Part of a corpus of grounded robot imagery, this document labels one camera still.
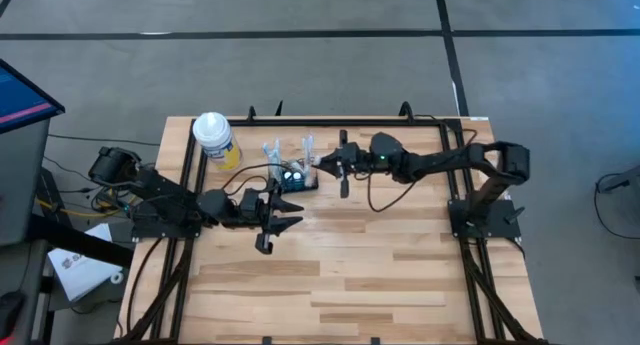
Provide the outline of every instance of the computer screen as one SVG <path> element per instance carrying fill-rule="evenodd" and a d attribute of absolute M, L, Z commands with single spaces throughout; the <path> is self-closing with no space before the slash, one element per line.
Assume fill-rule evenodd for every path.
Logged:
<path fill-rule="evenodd" d="M 0 134 L 64 112 L 64 107 L 0 60 Z"/>

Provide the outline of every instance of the white lid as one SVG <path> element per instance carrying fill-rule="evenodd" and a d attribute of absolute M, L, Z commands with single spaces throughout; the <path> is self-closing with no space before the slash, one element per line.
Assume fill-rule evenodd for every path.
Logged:
<path fill-rule="evenodd" d="M 231 137 L 231 127 L 227 119 L 219 113 L 209 112 L 200 115 L 193 124 L 193 135 L 204 146 L 227 145 Z"/>

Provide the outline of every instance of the yellow label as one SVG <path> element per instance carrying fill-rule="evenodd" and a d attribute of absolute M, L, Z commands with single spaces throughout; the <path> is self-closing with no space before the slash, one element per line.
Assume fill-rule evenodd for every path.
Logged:
<path fill-rule="evenodd" d="M 224 156 L 214 159 L 216 167 L 219 170 L 233 170 L 242 161 L 242 152 L 236 143 L 236 139 L 231 137 L 231 142 L 223 150 Z"/>

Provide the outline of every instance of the concrete floor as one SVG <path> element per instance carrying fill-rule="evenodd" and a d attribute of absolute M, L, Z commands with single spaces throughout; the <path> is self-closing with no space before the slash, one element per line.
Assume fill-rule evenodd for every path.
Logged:
<path fill-rule="evenodd" d="M 446 1 L 454 30 L 640 27 L 640 0 Z M 0 19 L 0 33 L 439 27 L 435 0 L 13 0 Z M 489 116 L 498 139 L 532 151 L 532 178 L 512 194 L 527 208 L 521 228 L 545 336 L 636 344 L 640 243 L 606 233 L 592 195 L 600 175 L 640 163 L 640 39 L 455 45 L 470 114 Z M 404 100 L 416 113 L 457 115 L 439 37 L 0 41 L 0 56 L 67 107 L 51 122 L 60 134 L 157 142 L 166 116 L 240 115 L 251 105 L 271 114 L 281 99 L 290 115 L 395 114 Z M 100 145 L 50 139 L 46 154 L 84 171 Z M 48 167 L 61 189 L 86 186 Z M 616 231 L 640 235 L 637 196 L 624 189 L 602 199 Z M 63 311 L 53 343 L 107 341 L 117 310 Z"/>

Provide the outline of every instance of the wooden tabletop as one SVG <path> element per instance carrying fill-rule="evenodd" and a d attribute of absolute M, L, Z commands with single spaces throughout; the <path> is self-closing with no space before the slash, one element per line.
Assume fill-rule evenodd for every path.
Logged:
<path fill-rule="evenodd" d="M 176 182 L 191 119 L 167 119 L 156 162 L 160 173 Z M 478 131 L 476 142 L 493 141 L 488 121 L 463 118 L 462 125 Z M 315 153 L 330 153 L 338 145 L 339 129 L 236 127 L 233 131 L 244 167 L 265 163 L 262 145 L 275 138 L 280 139 L 283 159 L 302 157 L 301 138 L 309 132 L 315 137 Z M 346 130 L 349 140 L 365 149 L 371 137 L 383 131 L 409 151 L 442 151 L 437 128 Z M 455 144 L 453 135 L 451 143 Z M 197 148 L 191 189 L 199 154 Z M 205 191 L 220 187 L 232 174 L 209 164 Z M 230 189 L 251 175 L 265 174 L 265 169 L 246 171 Z M 484 180 L 475 171 L 473 177 L 476 187 Z M 457 179 L 464 194 L 462 176 Z M 195 242 L 180 342 L 260 343 L 263 336 L 272 336 L 275 343 L 368 343 L 371 337 L 380 337 L 383 343 L 474 343 L 459 245 L 451 235 L 446 210 L 450 198 L 446 175 L 427 176 L 382 213 L 369 209 L 366 181 L 351 180 L 348 199 L 340 199 L 340 184 L 332 176 L 320 173 L 319 181 L 317 191 L 284 195 L 285 200 L 305 207 L 304 220 L 272 238 L 271 256 L 254 249 L 254 231 L 203 229 Z M 262 188 L 264 182 L 256 179 L 247 186 Z M 374 206 L 387 204 L 403 190 L 404 185 L 390 177 L 372 178 Z M 144 269 L 133 304 L 134 320 L 157 294 L 166 242 L 156 248 Z M 138 272 L 152 243 L 145 240 L 137 245 L 131 274 Z M 492 239 L 488 247 L 497 292 L 527 331 L 542 336 L 522 254 L 502 239 Z M 133 278 L 127 284 L 126 300 Z M 167 302 L 163 336 L 169 333 L 173 303 L 173 298 Z M 487 335 L 491 335 L 484 296 L 481 304 Z M 120 312 L 122 324 L 127 306 L 123 303 Z"/>

